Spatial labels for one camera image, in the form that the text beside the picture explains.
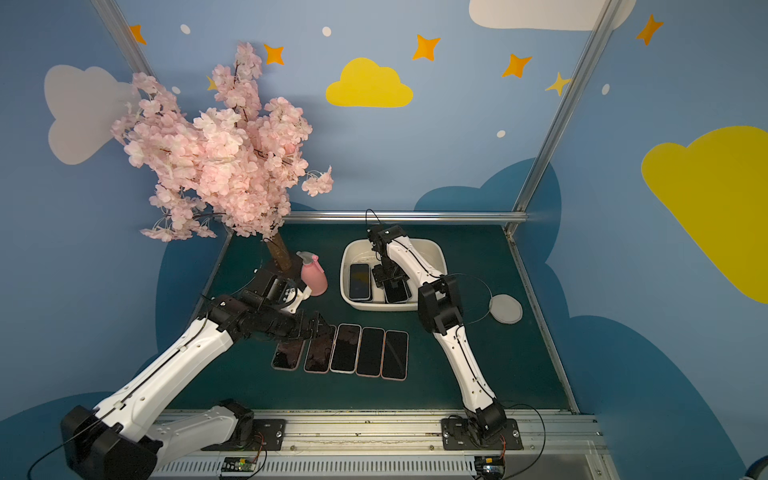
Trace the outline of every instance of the pink spray bottle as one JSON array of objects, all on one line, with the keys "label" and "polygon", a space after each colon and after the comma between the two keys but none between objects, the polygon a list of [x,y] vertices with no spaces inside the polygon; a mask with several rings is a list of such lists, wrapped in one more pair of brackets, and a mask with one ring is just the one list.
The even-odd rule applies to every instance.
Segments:
[{"label": "pink spray bottle", "polygon": [[311,252],[296,252],[301,257],[301,280],[312,289],[312,296],[323,295],[328,290],[326,271],[317,263],[319,258]]}]

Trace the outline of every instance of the artificial cherry blossom tree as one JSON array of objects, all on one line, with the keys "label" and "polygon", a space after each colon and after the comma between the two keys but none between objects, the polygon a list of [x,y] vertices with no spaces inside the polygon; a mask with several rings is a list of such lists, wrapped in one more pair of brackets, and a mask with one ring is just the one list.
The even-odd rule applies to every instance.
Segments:
[{"label": "artificial cherry blossom tree", "polygon": [[[238,235],[261,233],[280,268],[288,270],[290,255],[278,232],[290,213],[287,189],[306,177],[302,189],[310,196],[327,193],[333,187],[331,169],[307,171],[300,148],[312,127],[301,108],[282,97],[262,107],[256,83],[261,58],[250,43],[237,46],[234,67],[232,72],[218,65],[212,75],[215,98],[227,108],[209,108],[191,123],[175,95],[154,77],[135,74],[133,86],[147,98],[136,112],[128,105],[112,134],[131,165],[146,164],[157,173],[149,201],[163,216],[142,230],[144,235],[164,242],[192,233],[215,237],[209,222],[219,217]],[[260,117],[262,110],[269,114]]]}]

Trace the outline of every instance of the metal frame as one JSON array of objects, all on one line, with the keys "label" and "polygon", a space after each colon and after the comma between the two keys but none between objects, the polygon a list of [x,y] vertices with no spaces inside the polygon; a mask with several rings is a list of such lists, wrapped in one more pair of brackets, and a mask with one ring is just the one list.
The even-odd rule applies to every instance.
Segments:
[{"label": "metal frame", "polygon": [[[598,21],[592,29],[587,44],[576,64],[573,80],[571,80],[571,84],[560,102],[552,125],[550,125],[544,143],[541,145],[541,150],[539,150],[536,160],[528,172],[528,177],[525,179],[523,188],[520,190],[518,199],[515,201],[515,206],[512,208],[513,211],[525,212],[528,208],[536,187],[538,187],[541,177],[544,176],[552,154],[558,147],[563,132],[571,120],[581,95],[584,93],[584,88],[587,86],[592,72],[605,49],[608,38],[613,32],[614,17],[620,3],[621,0],[606,0]],[[514,233],[516,227],[516,223],[510,223],[505,229],[510,233]]]},{"label": "metal frame", "polygon": [[[377,211],[368,212],[367,222],[377,220],[385,223],[453,223],[464,225],[525,222],[528,215],[525,212],[411,212],[411,211]],[[286,223],[365,223],[366,212],[357,211],[318,211],[295,210],[284,217]]]},{"label": "metal frame", "polygon": [[118,44],[118,48],[123,52],[123,56],[131,66],[131,70],[136,73],[144,72],[147,75],[154,76],[152,67],[149,66],[147,57],[139,48],[134,34],[131,33],[131,29],[128,27],[128,23],[125,21],[123,12],[120,11],[118,4],[114,0],[91,0],[96,12],[104,22],[104,26],[112,35],[115,43]]},{"label": "metal frame", "polygon": [[509,243],[509,251],[512,254],[512,258],[515,259],[515,265],[518,268],[518,272],[520,273],[520,280],[523,282],[525,294],[528,296],[528,302],[531,304],[531,309],[533,310],[533,315],[536,318],[536,323],[538,324],[539,330],[541,330],[541,336],[544,337],[544,344],[547,346],[547,351],[549,352],[552,364],[554,365],[554,370],[558,373],[560,383],[563,385],[563,389],[565,390],[565,396],[568,398],[568,408],[573,413],[579,413],[580,411],[578,404],[576,403],[573,390],[571,389],[571,384],[568,381],[568,376],[565,375],[565,368],[563,368],[563,363],[560,360],[560,356],[558,355],[558,349],[554,346],[552,335],[549,333],[549,327],[547,327],[547,322],[544,320],[544,314],[541,311],[538,300],[536,299],[536,293],[533,291],[533,285],[531,284],[531,279],[528,277],[528,271],[525,269],[525,265],[523,264],[523,259],[520,256],[518,246],[515,243],[515,239],[512,237],[511,233],[507,232],[506,237],[507,242]]},{"label": "metal frame", "polygon": [[[227,239],[224,241],[224,245],[221,246],[221,251],[219,252],[219,256],[216,258],[216,265],[214,266],[214,269],[211,270],[210,276],[208,276],[208,281],[205,283],[205,287],[203,288],[203,295],[205,295],[205,297],[208,297],[210,286],[214,283],[214,277],[219,272],[219,267],[221,266],[221,262],[222,260],[224,260],[224,255],[227,254],[227,250],[230,247],[230,242],[232,241],[232,237],[234,236],[234,230],[227,227],[226,225],[224,226],[224,228],[227,229]],[[201,308],[203,308],[203,299],[198,298],[197,303],[194,306],[194,310],[192,310],[192,316],[190,316],[190,319],[187,322],[187,325],[190,325],[200,315]]]},{"label": "metal frame", "polygon": [[[157,420],[157,426],[199,412],[166,410]],[[541,410],[540,413],[547,429],[547,444],[542,455],[585,455],[593,478],[618,479],[595,417],[557,410]],[[506,414],[517,420],[524,446],[523,450],[508,450],[506,455],[537,455],[544,441],[538,416],[531,410],[522,409],[507,410]],[[456,462],[473,462],[474,455],[498,454],[496,450],[443,450],[440,419],[463,415],[462,410],[255,410],[254,415],[259,419],[286,420],[283,447],[278,452],[270,452],[265,476],[446,475],[446,471],[455,468]],[[178,478],[178,472],[183,472],[182,475],[189,477],[211,478],[210,473],[220,468],[224,457],[252,454],[195,452],[164,466],[155,477]],[[382,461],[376,472],[359,467],[376,460]],[[403,467],[404,462],[408,462],[409,467]],[[421,462],[426,466],[413,466]]]},{"label": "metal frame", "polygon": [[[165,410],[156,424],[160,426],[202,412]],[[608,455],[600,425],[593,415],[572,415],[561,410],[540,410],[539,413],[547,429],[547,445],[542,455]],[[448,415],[465,415],[463,410],[254,410],[253,414],[258,419],[286,420],[283,447],[278,452],[270,452],[270,457],[498,454],[498,450],[447,451],[442,448],[440,420]],[[523,450],[507,451],[507,455],[538,453],[544,441],[538,415],[527,409],[506,410],[506,414],[517,420],[524,446]]]}]

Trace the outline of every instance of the tree trunk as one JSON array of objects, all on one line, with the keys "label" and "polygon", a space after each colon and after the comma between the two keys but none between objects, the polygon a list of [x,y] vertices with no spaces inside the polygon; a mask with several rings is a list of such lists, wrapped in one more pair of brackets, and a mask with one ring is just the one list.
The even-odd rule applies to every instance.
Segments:
[{"label": "tree trunk", "polygon": [[283,242],[283,238],[280,236],[280,231],[275,232],[274,236],[268,240],[265,240],[266,247],[270,249],[272,258],[275,259],[277,267],[283,272],[287,272],[293,266],[291,262],[291,255],[286,248],[286,244]]}]

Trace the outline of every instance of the white plastic basin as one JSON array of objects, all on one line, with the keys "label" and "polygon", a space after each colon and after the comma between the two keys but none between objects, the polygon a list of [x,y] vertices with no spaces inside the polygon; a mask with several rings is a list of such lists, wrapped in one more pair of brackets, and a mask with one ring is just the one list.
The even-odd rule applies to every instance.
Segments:
[{"label": "white plastic basin", "polygon": [[[440,246],[427,239],[412,238],[411,242],[416,250],[441,273],[448,273],[448,267],[445,265],[445,257],[442,255]],[[341,296],[349,305],[358,310],[370,310],[379,312],[408,312],[416,310],[419,307],[419,300],[416,295],[418,286],[413,279],[408,279],[408,287],[411,289],[411,298],[404,303],[386,303],[384,301],[384,289],[378,288],[373,282],[371,276],[371,287],[373,289],[373,300],[370,302],[356,302],[349,299],[349,266],[353,263],[368,263],[371,269],[381,262],[376,259],[376,253],[368,240],[355,240],[344,249],[344,256],[341,259]]]}]

